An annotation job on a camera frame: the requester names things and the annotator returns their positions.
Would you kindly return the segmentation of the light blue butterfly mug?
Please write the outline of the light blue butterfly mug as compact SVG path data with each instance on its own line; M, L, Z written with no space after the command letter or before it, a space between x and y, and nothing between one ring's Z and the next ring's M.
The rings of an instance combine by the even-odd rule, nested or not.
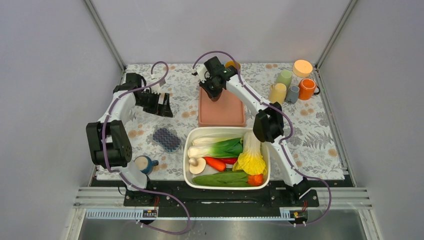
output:
M226 62L225 64L224 64L224 66L226 67L226 68L229 68L229 67L234 67L235 69L237 69L238 71L240 71L241 70L241 64L239 63L239 62L237 62L237 61L228 61L228 62Z

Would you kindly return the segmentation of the dark blue ceramic mug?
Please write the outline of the dark blue ceramic mug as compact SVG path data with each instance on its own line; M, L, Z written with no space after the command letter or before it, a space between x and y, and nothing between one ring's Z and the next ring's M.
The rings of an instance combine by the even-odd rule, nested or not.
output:
M145 175L149 175L153 171L153 168L159 165L158 160L152 160L146 155L136 157L134 159L134 163L138 167L138 169Z

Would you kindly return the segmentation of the yellow mug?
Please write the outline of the yellow mug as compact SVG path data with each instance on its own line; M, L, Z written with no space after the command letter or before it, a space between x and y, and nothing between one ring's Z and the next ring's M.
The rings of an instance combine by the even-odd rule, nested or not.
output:
M277 102L280 105L282 105L287 95L286 85L283 83L274 83L269 87L269 89L270 89L270 92L268 95L268 100L271 103Z

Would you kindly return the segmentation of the light green mug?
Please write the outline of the light green mug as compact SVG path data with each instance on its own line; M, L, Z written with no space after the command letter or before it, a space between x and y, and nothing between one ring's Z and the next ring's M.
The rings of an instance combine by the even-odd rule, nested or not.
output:
M293 74L291 71L284 69L276 77L276 84L284 84L287 89L290 88L293 79Z

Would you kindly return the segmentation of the orange mug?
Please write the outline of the orange mug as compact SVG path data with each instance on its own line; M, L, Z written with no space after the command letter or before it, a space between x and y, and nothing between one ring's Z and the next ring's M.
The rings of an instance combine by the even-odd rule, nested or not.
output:
M310 78L302 79L299 84L299 95L298 99L302 101L309 100L312 96L319 95L321 93L317 83Z

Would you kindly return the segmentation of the blue zigzag sponge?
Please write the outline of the blue zigzag sponge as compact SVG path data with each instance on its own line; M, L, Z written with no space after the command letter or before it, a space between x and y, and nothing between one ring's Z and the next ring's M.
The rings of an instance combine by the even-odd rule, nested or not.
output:
M166 152L173 153L181 146L181 139L165 127L155 130L152 135L153 140L158 143Z

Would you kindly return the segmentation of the toy white leek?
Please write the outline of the toy white leek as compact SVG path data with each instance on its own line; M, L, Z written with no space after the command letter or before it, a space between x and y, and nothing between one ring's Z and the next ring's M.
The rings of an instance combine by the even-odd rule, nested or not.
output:
M239 144L242 137L199 137L192 141L193 146L233 146Z

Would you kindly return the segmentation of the toy bok choy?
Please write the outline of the toy bok choy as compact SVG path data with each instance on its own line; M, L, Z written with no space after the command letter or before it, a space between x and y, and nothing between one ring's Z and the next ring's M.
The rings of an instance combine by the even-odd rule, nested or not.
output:
M241 144L235 145L204 145L204 146L190 146L187 150L189 158L236 158L243 152Z

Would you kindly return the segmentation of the toy mushroom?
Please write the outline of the toy mushroom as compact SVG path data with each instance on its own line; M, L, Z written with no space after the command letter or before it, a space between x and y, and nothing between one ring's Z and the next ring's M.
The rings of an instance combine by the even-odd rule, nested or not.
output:
M193 175L201 174L206 168L206 160L204 158L190 158L189 172Z

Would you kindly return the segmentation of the toy napa cabbage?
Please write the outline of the toy napa cabbage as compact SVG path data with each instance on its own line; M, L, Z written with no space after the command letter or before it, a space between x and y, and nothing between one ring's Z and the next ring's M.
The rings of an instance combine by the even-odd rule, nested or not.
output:
M243 170L248 175L265 175L266 163L261 153L261 142L256 138L252 130L243 136L243 152L238 156L232 167L232 171Z

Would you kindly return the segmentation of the small grey cup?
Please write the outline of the small grey cup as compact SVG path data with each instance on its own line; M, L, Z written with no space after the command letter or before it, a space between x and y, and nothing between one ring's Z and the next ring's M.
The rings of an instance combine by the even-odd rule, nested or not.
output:
M285 102L288 104L295 104L298 101L300 88L296 85L291 86L286 93Z

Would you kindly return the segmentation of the toy green leafy vegetable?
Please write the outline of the toy green leafy vegetable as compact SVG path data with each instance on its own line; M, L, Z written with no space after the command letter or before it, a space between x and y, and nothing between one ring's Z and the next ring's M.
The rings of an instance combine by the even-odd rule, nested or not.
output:
M206 187L244 188L248 184L248 174L241 171L223 171L209 175L200 175L192 179L193 183Z

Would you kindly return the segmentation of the pale orange upside-down cup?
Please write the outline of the pale orange upside-down cup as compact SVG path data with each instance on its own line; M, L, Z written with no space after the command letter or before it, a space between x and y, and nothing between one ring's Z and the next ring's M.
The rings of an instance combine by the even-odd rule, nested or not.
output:
M313 69L313 65L310 62L299 59L294 62L292 72L300 78L307 78L312 73Z

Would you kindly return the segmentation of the toy orange tomato piece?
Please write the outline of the toy orange tomato piece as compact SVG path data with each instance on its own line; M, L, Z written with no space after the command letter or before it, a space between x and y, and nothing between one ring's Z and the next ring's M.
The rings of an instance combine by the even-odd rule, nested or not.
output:
M263 174L248 175L247 177L247 184L253 187L261 186L263 182L264 182Z

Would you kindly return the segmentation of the aluminium front rail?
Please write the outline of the aluminium front rail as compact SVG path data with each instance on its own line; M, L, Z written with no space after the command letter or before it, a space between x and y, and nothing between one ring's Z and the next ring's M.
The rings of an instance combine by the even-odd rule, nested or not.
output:
M185 201L179 204L165 197L158 204L142 205L130 201L112 187L82 187L73 206L85 209L88 218L120 220L252 220L293 221L294 217L311 214L313 210L371 210L372 204L364 188L338 188L331 194L324 188L314 188L308 194L306 209L302 206L277 206L277 198L270 204L242 201Z

